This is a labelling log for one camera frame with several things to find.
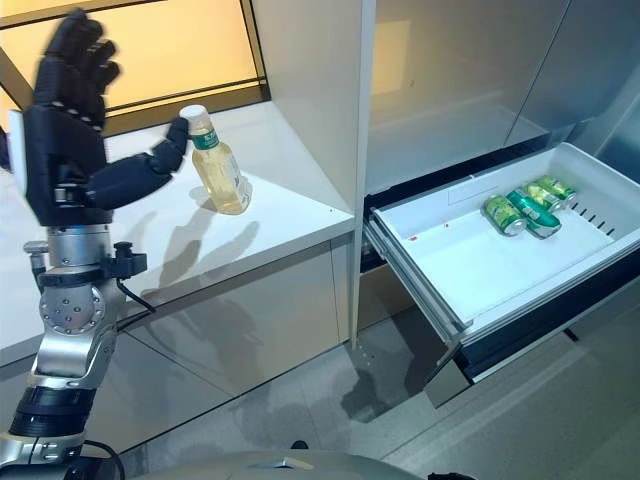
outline bottle label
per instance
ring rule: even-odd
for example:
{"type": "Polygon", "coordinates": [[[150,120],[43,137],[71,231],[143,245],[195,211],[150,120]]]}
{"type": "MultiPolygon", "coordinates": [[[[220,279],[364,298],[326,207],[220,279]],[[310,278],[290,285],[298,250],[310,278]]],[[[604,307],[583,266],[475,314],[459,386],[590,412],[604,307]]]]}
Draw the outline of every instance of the bottle label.
{"type": "Polygon", "coordinates": [[[220,143],[215,130],[211,130],[203,135],[192,135],[193,145],[198,150],[209,150],[220,143]]]}

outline open drawer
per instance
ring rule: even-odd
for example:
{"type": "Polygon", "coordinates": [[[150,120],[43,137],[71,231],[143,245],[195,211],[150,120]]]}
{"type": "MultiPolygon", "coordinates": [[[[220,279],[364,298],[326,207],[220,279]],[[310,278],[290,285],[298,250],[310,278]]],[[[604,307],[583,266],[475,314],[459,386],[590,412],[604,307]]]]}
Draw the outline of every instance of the open drawer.
{"type": "Polygon", "coordinates": [[[640,185],[565,143],[374,208],[364,229],[449,347],[427,378],[436,404],[640,275],[640,185]],[[500,234],[484,201],[544,174],[578,191],[561,230],[500,234]]]}

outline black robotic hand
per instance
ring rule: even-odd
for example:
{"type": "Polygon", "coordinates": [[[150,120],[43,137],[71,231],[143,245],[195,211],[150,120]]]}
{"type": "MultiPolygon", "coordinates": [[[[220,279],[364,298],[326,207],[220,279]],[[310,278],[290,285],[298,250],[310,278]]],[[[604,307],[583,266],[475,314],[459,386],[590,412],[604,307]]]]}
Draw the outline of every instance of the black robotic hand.
{"type": "Polygon", "coordinates": [[[24,113],[25,195],[44,226],[110,223],[112,209],[154,192],[182,163],[188,138],[182,118],[151,155],[107,163],[102,95],[119,68],[110,61],[115,45],[101,40],[102,33],[81,9],[60,23],[24,113]]]}

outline green can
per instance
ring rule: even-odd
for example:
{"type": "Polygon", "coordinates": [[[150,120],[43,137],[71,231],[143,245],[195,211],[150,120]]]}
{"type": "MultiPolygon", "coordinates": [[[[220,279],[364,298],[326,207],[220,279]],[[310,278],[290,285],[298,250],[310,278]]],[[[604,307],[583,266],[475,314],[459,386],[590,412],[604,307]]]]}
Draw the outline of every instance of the green can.
{"type": "Polygon", "coordinates": [[[549,175],[545,175],[544,177],[540,177],[535,181],[538,185],[544,188],[547,192],[552,193],[560,200],[562,200],[565,204],[571,203],[571,201],[576,198],[577,192],[574,188],[565,185],[557,178],[550,177],[549,175]]]}
{"type": "Polygon", "coordinates": [[[527,219],[527,228],[539,237],[550,237],[562,227],[556,216],[547,212],[522,189],[517,188],[510,192],[507,199],[527,219]]]}
{"type": "Polygon", "coordinates": [[[561,199],[535,182],[525,185],[523,190],[548,212],[555,212],[564,205],[561,199]]]}
{"type": "Polygon", "coordinates": [[[498,230],[505,235],[517,235],[527,226],[527,221],[503,195],[492,195],[483,208],[498,230]]]}

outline window frame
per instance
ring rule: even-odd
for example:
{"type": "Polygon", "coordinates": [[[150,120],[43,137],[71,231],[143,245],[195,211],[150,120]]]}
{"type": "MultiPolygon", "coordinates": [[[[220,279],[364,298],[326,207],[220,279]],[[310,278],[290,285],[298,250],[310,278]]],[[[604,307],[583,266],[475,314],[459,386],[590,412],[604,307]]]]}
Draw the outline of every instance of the window frame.
{"type": "MultiPolygon", "coordinates": [[[[74,6],[84,8],[87,12],[94,12],[110,8],[125,8],[127,6],[159,1],[165,0],[90,0],[85,2],[76,2],[74,6]]],[[[271,100],[271,92],[269,90],[269,84],[262,59],[262,49],[260,46],[260,39],[258,38],[253,5],[251,0],[238,1],[244,18],[256,76],[236,82],[212,85],[185,92],[176,92],[161,97],[147,98],[128,104],[108,107],[107,121],[103,132],[105,137],[167,123],[177,115],[180,108],[194,103],[204,105],[207,111],[214,113],[271,100]],[[241,85],[249,86],[229,90],[230,87],[238,87],[241,85]],[[198,93],[202,93],[202,95],[188,99],[181,99],[181,97],[185,97],[187,95],[191,96],[198,93]],[[153,105],[147,108],[143,107],[146,104],[153,104],[170,99],[175,100],[161,105],[153,105]],[[129,112],[117,113],[119,110],[126,110],[139,106],[142,106],[143,108],[129,112]]],[[[68,12],[69,7],[70,5],[65,5],[24,14],[11,15],[2,19],[3,23],[0,25],[0,30],[60,18],[68,12]]],[[[24,110],[31,105],[33,89],[1,47],[0,71],[2,72],[2,75],[0,76],[0,85],[13,102],[21,110],[24,110]]]]}

